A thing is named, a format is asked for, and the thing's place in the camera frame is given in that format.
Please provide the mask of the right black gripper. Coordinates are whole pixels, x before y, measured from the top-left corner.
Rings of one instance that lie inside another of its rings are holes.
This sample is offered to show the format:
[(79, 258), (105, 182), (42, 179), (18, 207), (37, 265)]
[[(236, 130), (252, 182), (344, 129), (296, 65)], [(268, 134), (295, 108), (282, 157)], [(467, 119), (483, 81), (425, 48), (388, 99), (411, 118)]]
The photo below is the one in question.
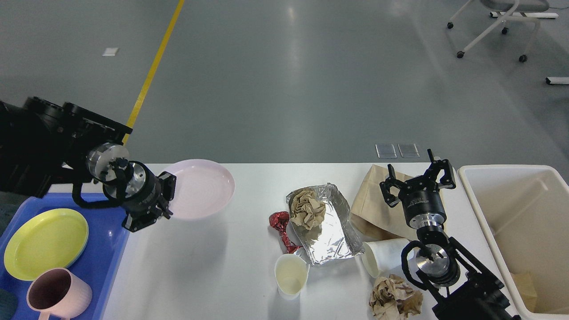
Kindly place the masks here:
[[(422, 177), (415, 177), (403, 182), (396, 177), (392, 164), (388, 164), (388, 174), (380, 182), (385, 203), (394, 208), (401, 202), (405, 221), (413, 229), (424, 226), (441, 227), (447, 221), (440, 190), (453, 190), (457, 187), (453, 167), (449, 160), (436, 157), (427, 149), (430, 165)], [(398, 197), (391, 193), (391, 188), (400, 190)]]

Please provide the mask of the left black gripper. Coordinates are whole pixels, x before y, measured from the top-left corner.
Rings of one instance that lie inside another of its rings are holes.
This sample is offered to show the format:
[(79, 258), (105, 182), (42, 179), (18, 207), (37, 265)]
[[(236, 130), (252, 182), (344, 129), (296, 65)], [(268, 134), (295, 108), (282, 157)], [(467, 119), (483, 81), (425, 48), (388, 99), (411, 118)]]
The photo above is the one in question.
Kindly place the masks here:
[[(173, 213), (169, 211), (169, 203), (175, 197), (177, 177), (170, 172), (162, 172), (157, 178), (146, 165), (138, 161), (130, 161), (129, 165), (133, 169), (133, 175), (127, 184), (126, 197), (121, 205), (126, 210), (122, 227), (136, 232), (156, 223), (161, 217), (170, 219)], [(162, 197), (159, 201), (161, 209), (158, 207), (159, 195)]]

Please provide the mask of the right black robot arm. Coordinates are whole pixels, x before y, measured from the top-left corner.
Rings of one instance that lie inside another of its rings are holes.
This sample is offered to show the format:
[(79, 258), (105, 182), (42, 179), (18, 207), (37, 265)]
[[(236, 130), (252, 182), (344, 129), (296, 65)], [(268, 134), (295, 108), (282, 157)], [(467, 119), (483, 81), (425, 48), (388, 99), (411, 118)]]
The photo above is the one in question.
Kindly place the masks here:
[(447, 215), (441, 199), (443, 189), (457, 184), (449, 160), (427, 150), (429, 167), (420, 176), (401, 181), (388, 164), (388, 176), (380, 182), (386, 204), (402, 205), (406, 224), (417, 233), (401, 253), (406, 279), (428, 291), (439, 320), (519, 320), (510, 314), (504, 284), (457, 239), (445, 233)]

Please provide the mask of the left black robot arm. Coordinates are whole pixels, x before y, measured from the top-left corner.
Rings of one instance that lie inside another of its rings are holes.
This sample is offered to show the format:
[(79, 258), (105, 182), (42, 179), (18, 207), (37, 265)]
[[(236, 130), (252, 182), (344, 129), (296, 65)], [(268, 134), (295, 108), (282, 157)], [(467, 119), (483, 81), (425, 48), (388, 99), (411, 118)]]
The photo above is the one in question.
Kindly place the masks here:
[(130, 160), (123, 139), (131, 127), (36, 96), (22, 107), (2, 102), (0, 113), (1, 191), (43, 198), (53, 185), (71, 184), (81, 208), (123, 208), (130, 232), (173, 216), (176, 176)]

